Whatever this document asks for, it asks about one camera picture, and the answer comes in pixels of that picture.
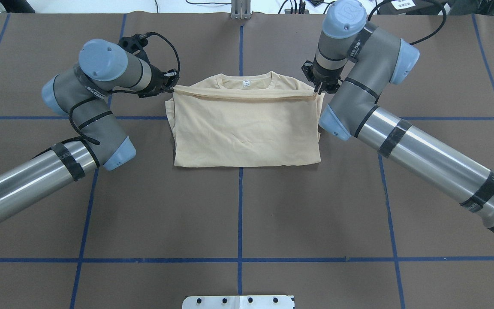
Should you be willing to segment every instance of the light blue cap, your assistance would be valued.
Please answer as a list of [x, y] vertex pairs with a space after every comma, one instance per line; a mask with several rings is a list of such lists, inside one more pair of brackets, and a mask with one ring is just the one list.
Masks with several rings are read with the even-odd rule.
[[91, 39], [79, 52], [79, 65], [94, 80], [115, 80], [127, 69], [127, 54], [115, 43]]
[[327, 108], [323, 111], [323, 114], [319, 118], [319, 125], [325, 131], [331, 132], [343, 141], [347, 141], [351, 137], [349, 131], [344, 127], [339, 118], [337, 118], [331, 106], [327, 105]]
[[367, 19], [367, 12], [357, 0], [338, 0], [331, 4], [323, 20], [322, 30], [328, 37], [344, 39], [355, 35]]
[[135, 149], [133, 143], [131, 143], [131, 140], [129, 139], [129, 136], [127, 136], [123, 143], [121, 143], [118, 149], [111, 155], [103, 166], [106, 170], [114, 170], [118, 166], [121, 166], [134, 158], [136, 155], [137, 149]]
[[57, 103], [57, 98], [54, 96], [54, 79], [57, 76], [53, 77], [51, 80], [41, 88], [41, 98], [49, 108], [53, 110], [57, 115], [66, 116], [68, 113], [63, 111], [60, 105]]
[[420, 52], [418, 49], [401, 39], [398, 61], [396, 62], [396, 68], [394, 69], [394, 74], [392, 74], [390, 82], [396, 85], [403, 82], [417, 63], [419, 57]]

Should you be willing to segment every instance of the white floor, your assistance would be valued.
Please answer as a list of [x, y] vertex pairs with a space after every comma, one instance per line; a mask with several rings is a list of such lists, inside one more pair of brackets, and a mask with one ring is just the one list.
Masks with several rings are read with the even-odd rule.
[[[230, 2], [230, 0], [190, 0], [191, 2]], [[375, 6], [375, 0], [359, 0], [367, 12]], [[91, 13], [91, 12], [133, 12], [142, 10], [156, 12], [155, 0], [28, 0], [30, 5], [39, 13]], [[251, 10], [276, 14], [283, 0], [251, 0]], [[219, 4], [194, 5], [186, 0], [157, 0], [159, 12], [230, 12], [230, 6]], [[321, 14], [327, 4], [317, 7], [307, 2], [306, 9], [310, 14]]]

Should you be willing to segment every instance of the metal bracket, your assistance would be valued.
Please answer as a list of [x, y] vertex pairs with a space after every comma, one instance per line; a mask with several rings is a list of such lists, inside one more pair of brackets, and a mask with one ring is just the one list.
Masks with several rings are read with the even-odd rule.
[[232, 19], [251, 19], [251, 0], [232, 0]]
[[295, 309], [292, 295], [186, 297], [182, 309]]

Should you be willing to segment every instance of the beige shirt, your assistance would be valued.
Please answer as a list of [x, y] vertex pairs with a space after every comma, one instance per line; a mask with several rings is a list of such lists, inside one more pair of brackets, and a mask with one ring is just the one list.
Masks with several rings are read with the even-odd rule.
[[218, 74], [165, 102], [175, 166], [300, 166], [321, 161], [323, 94], [295, 78]]

